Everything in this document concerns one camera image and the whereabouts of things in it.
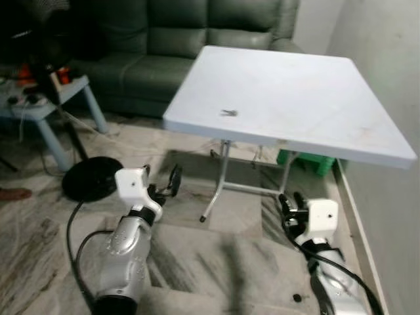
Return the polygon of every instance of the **small black screw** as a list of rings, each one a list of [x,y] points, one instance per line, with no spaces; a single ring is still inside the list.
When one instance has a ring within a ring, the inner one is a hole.
[[[302,297],[301,297],[301,295],[300,295],[300,294],[293,294],[293,300],[294,300],[296,303],[300,303],[300,302],[302,302]]]

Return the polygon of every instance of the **leather sofa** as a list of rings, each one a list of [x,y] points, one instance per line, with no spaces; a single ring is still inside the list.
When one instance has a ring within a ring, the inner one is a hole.
[[[161,117],[205,45],[299,53],[299,0],[83,0],[108,52],[74,60],[102,109]]]

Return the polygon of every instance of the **person's foot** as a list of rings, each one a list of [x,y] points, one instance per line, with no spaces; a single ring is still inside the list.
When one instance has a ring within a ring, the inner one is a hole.
[[[0,201],[22,200],[32,196],[32,191],[26,188],[0,189]]]

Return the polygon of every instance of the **side table leg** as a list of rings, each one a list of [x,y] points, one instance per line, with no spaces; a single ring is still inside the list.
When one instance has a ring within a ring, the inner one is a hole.
[[[298,155],[299,155],[298,152],[288,152],[287,153],[287,159],[284,163],[284,171],[283,171],[282,182],[280,183],[280,189],[279,189],[280,194],[284,194],[284,191],[286,189],[287,180],[289,178],[289,172],[290,172],[291,164],[293,163],[293,161],[295,161],[295,159],[298,157]]]
[[[58,168],[63,172],[68,171],[70,167],[72,167],[72,165],[47,121],[45,119],[42,119],[36,121],[35,123],[37,124],[38,129],[44,138],[44,141],[47,143],[49,150],[53,154],[54,159],[57,162]]]
[[[86,85],[83,88],[83,93],[85,94],[87,105],[89,106],[89,109],[96,123],[96,126],[98,127],[99,132],[107,133],[109,130],[108,125],[106,124],[104,114],[100,110],[98,102],[96,101],[96,98],[92,93],[91,87]]]
[[[204,222],[206,220],[206,218],[208,217],[208,215],[210,214],[213,205],[215,204],[217,198],[219,197],[219,195],[222,192],[223,186],[224,186],[224,180],[226,178],[226,172],[228,170],[228,162],[229,162],[229,149],[230,149],[230,141],[225,141],[224,142],[224,150],[222,150],[222,169],[220,172],[220,178],[219,178],[219,183],[217,184],[217,188],[216,188],[216,192],[215,195],[213,196],[213,199],[210,201],[210,204],[207,206],[207,209],[204,211],[203,215],[201,216],[201,218],[199,218],[200,222]]]

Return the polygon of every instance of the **marble floor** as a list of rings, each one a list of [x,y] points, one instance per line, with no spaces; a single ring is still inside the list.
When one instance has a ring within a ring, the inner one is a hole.
[[[76,113],[87,125],[86,113]],[[224,190],[205,223],[198,221],[209,203],[220,161],[211,158],[220,141],[170,133],[161,122],[106,114],[108,135],[77,126],[90,156],[116,158],[125,167],[152,166],[152,182],[164,184],[175,163],[183,166],[179,194],[168,200],[163,218],[153,227],[148,258],[150,285],[140,300],[138,313],[152,314],[319,314],[303,256],[292,248],[280,228],[277,203],[272,196]],[[53,129],[69,156],[72,147],[60,124]],[[13,173],[0,165],[1,187],[26,187],[33,196],[24,201],[0,203],[0,314],[70,315],[89,311],[75,284],[65,250],[65,229],[75,203],[62,194],[58,171],[36,130],[25,127],[23,143],[18,127],[9,123],[0,137],[0,156],[19,168]],[[235,143],[235,158],[253,159],[256,146]],[[259,161],[275,161],[277,148],[263,148]],[[44,156],[47,174],[40,156]],[[281,169],[232,161],[228,179],[243,184],[276,187]],[[341,204],[332,173],[314,174],[313,165],[296,163],[288,192],[309,198],[331,198]],[[90,232],[113,228],[127,209],[116,194],[86,203],[72,229],[73,247]],[[359,272],[358,261],[343,207],[334,242],[348,265]],[[104,237],[97,236],[85,248],[83,277],[95,290]],[[294,294],[303,297],[293,301]]]

